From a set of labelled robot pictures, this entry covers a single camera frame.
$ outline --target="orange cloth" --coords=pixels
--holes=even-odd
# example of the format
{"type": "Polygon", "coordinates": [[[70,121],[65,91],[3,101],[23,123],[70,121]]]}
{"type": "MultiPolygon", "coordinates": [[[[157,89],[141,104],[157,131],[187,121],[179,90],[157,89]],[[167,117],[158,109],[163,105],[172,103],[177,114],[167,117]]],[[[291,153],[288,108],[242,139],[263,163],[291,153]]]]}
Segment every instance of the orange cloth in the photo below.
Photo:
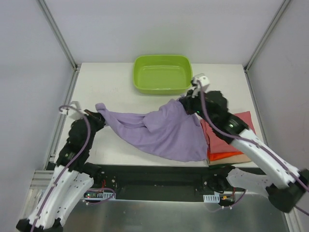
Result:
{"type": "MultiPolygon", "coordinates": [[[[247,123],[249,128],[255,132],[251,120],[250,111],[235,115],[238,116],[240,119],[242,119],[245,123],[247,123]]],[[[242,154],[241,151],[227,144],[225,141],[219,139],[205,120],[202,119],[200,123],[203,128],[204,136],[208,144],[207,157],[209,161],[221,160],[231,156],[242,154]]]]}

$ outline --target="white table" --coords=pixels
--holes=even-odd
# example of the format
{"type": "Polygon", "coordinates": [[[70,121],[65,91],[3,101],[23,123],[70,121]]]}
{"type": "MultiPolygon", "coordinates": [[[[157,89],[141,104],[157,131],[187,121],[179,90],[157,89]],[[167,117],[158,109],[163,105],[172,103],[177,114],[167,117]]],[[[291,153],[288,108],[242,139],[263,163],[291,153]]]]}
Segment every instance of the white table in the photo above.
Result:
{"type": "MultiPolygon", "coordinates": [[[[228,99],[231,113],[250,111],[257,136],[262,139],[260,125],[241,65],[192,64],[193,75],[205,73],[210,79],[209,90],[220,90],[228,99]]],[[[147,113],[157,110],[171,98],[179,96],[145,96],[133,86],[133,63],[83,63],[72,101],[83,109],[95,110],[95,104],[105,103],[116,112],[147,113]]],[[[67,119],[61,134],[58,151],[64,146],[72,119],[67,119]]],[[[144,153],[120,139],[111,128],[96,134],[88,162],[109,165],[207,166],[204,161],[179,162],[144,153]]],[[[256,167],[252,162],[238,167],[256,167]]]]}

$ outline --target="gray floor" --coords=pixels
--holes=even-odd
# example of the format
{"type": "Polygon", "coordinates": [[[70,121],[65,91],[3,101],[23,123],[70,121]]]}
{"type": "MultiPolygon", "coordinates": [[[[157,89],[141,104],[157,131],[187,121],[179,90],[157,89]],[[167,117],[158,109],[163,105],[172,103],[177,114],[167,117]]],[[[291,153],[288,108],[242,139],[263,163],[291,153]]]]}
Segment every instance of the gray floor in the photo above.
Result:
{"type": "Polygon", "coordinates": [[[284,214],[266,198],[246,194],[232,210],[217,204],[109,201],[79,202],[64,232],[288,232],[284,214]]]}

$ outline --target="green basket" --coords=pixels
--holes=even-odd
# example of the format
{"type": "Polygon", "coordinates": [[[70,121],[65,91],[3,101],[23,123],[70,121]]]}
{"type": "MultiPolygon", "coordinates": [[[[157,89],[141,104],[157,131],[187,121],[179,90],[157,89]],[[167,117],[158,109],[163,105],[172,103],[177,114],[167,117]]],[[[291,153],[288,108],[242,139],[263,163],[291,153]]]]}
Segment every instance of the green basket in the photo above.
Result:
{"type": "Polygon", "coordinates": [[[191,79],[191,64],[184,56],[147,55],[134,63],[134,86],[144,94],[179,95],[191,86],[191,79]]]}

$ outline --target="purple cloth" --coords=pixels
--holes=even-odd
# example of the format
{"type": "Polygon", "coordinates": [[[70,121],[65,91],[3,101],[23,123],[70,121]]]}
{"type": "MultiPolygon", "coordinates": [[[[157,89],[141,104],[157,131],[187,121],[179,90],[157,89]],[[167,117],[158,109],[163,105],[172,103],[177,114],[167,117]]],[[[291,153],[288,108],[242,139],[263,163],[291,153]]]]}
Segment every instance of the purple cloth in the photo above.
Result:
{"type": "Polygon", "coordinates": [[[147,114],[116,113],[96,104],[106,123],[123,140],[141,151],[178,161],[206,159],[207,143],[199,119],[170,100],[147,114]]]}

